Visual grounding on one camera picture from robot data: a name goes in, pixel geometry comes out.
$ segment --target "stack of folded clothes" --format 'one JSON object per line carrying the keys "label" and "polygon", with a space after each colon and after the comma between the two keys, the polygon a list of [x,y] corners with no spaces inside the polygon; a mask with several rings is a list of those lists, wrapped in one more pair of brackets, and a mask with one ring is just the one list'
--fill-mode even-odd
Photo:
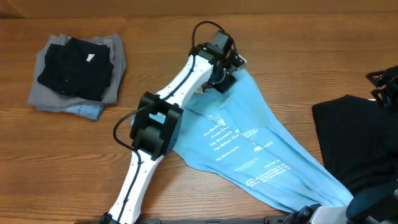
{"label": "stack of folded clothes", "polygon": [[99,119],[107,103],[117,102],[125,69],[118,34],[89,40],[52,35],[37,53],[27,103],[37,110]]}

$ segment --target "clothing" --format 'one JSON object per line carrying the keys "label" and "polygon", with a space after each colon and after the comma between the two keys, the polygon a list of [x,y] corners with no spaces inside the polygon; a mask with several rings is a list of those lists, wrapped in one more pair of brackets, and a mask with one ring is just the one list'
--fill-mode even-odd
{"label": "clothing", "polygon": [[188,166],[216,173],[286,212],[348,205],[350,192],[283,127],[247,71],[224,94],[194,94],[174,151]]}
{"label": "clothing", "polygon": [[349,95],[312,111],[325,167],[352,194],[398,179],[398,116]]}
{"label": "clothing", "polygon": [[126,69],[126,58],[124,55],[123,43],[118,34],[109,35],[107,37],[94,37],[89,42],[95,44],[106,44],[110,48],[109,60],[114,64],[113,75],[111,84],[107,90],[105,90],[102,102],[91,101],[82,99],[79,97],[70,98],[68,96],[60,95],[46,86],[41,85],[37,81],[37,77],[43,72],[45,67],[44,57],[50,44],[65,45],[69,41],[69,38],[65,35],[56,37],[52,35],[47,45],[40,52],[37,53],[37,60],[35,64],[34,82],[30,91],[28,104],[34,106],[51,106],[51,107],[64,107],[73,106],[76,104],[104,104],[104,103],[116,103],[118,88],[123,78],[124,71]]}
{"label": "clothing", "polygon": [[71,38],[64,45],[51,44],[45,68],[37,81],[65,96],[101,101],[110,86],[113,64],[110,48]]}
{"label": "clothing", "polygon": [[38,106],[37,110],[51,111],[51,112],[67,112],[73,113],[78,116],[83,116],[88,119],[98,120],[102,111],[104,110],[105,104],[102,105],[73,105],[73,106],[63,106],[63,107],[51,107],[51,106]]}

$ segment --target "black fabric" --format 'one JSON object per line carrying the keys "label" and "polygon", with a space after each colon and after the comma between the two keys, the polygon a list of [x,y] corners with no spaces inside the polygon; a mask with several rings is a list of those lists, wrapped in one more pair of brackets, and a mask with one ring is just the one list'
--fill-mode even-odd
{"label": "black fabric", "polygon": [[349,95],[312,111],[325,168],[353,195],[398,179],[398,116]]}
{"label": "black fabric", "polygon": [[[101,101],[110,86],[113,64],[110,48],[72,38],[65,46],[51,44],[45,68],[37,81],[65,96]],[[88,62],[89,54],[94,57]]]}

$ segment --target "black folded shirt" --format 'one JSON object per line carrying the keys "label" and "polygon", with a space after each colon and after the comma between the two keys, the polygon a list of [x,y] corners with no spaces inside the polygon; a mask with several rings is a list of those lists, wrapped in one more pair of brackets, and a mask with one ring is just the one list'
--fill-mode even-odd
{"label": "black folded shirt", "polygon": [[37,81],[61,95],[101,101],[112,78],[109,53],[106,45],[76,38],[65,46],[51,44],[45,55],[45,68]]}
{"label": "black folded shirt", "polygon": [[353,195],[398,179],[398,116],[348,95],[312,111],[325,168]]}

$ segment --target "folded blue jeans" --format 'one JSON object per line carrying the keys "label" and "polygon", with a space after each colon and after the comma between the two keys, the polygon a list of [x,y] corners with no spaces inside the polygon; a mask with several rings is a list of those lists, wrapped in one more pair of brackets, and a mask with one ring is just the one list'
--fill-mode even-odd
{"label": "folded blue jeans", "polygon": [[277,120],[250,74],[221,94],[194,94],[184,107],[174,151],[188,166],[216,173],[286,212],[320,203],[345,206],[353,196]]}
{"label": "folded blue jeans", "polygon": [[61,106],[61,107],[53,107],[53,106],[36,106],[37,110],[42,111],[51,111],[51,112],[67,112],[74,113],[75,115],[82,116],[89,119],[98,120],[102,115],[102,111],[104,110],[105,104],[101,105],[86,105],[86,104],[78,104],[73,106]]}

